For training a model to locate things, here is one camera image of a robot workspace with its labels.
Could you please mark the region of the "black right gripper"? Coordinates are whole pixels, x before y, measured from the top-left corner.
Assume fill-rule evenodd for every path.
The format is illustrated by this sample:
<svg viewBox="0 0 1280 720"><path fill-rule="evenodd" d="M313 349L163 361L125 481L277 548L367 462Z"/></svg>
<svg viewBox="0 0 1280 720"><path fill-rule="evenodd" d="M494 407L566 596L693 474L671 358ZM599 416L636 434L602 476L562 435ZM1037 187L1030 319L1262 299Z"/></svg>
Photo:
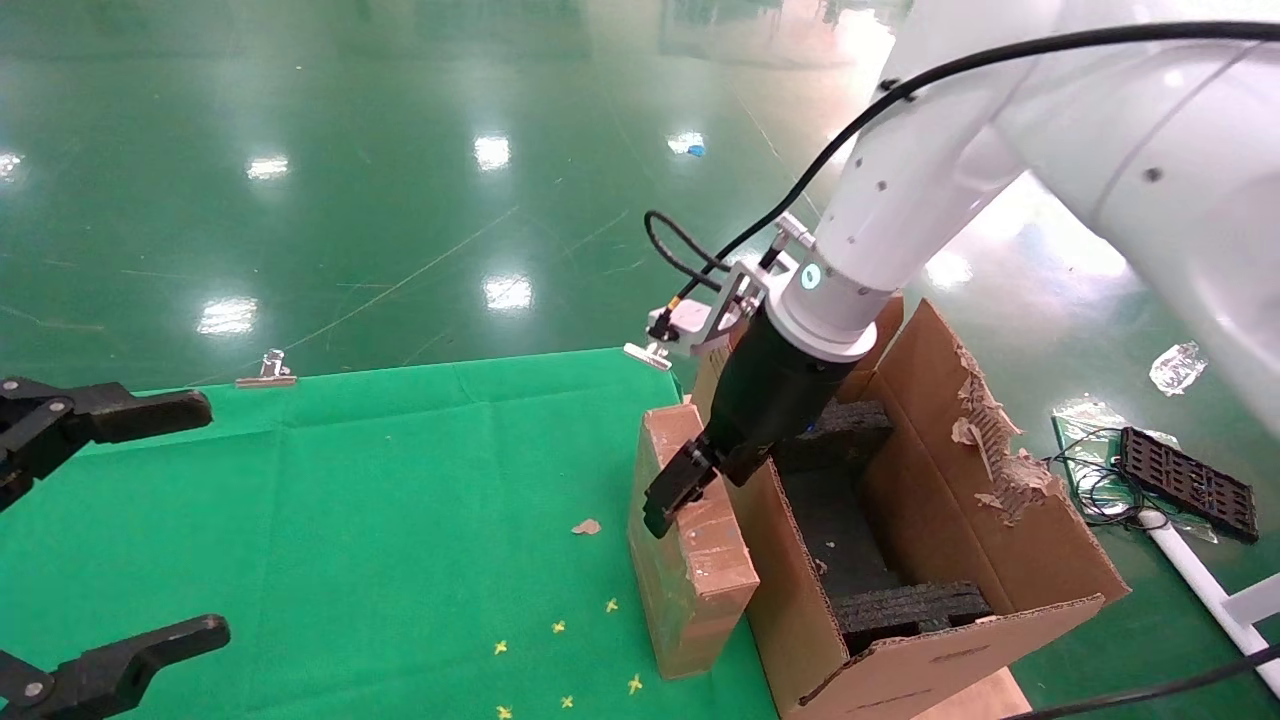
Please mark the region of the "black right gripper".
<svg viewBox="0 0 1280 720"><path fill-rule="evenodd" d="M758 313L723 366L701 438L685 442L646 488L648 532L666 537L717 471L744 487L778 442L820 416L856 364L810 355L783 337L767 310Z"/></svg>

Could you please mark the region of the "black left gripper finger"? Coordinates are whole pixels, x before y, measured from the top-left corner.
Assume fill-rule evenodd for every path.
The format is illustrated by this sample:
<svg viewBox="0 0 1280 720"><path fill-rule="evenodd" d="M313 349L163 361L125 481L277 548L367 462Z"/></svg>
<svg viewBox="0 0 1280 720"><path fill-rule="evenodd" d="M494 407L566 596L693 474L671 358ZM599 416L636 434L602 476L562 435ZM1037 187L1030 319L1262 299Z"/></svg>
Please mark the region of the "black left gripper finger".
<svg viewBox="0 0 1280 720"><path fill-rule="evenodd" d="M1 387L1 510L87 445L119 445L207 427L205 393L136 396L119 383L60 388L23 377Z"/></svg>
<svg viewBox="0 0 1280 720"><path fill-rule="evenodd" d="M137 708L164 667L225 647L230 626L201 615L88 650L46 673L3 652L3 719L108 719Z"/></svg>

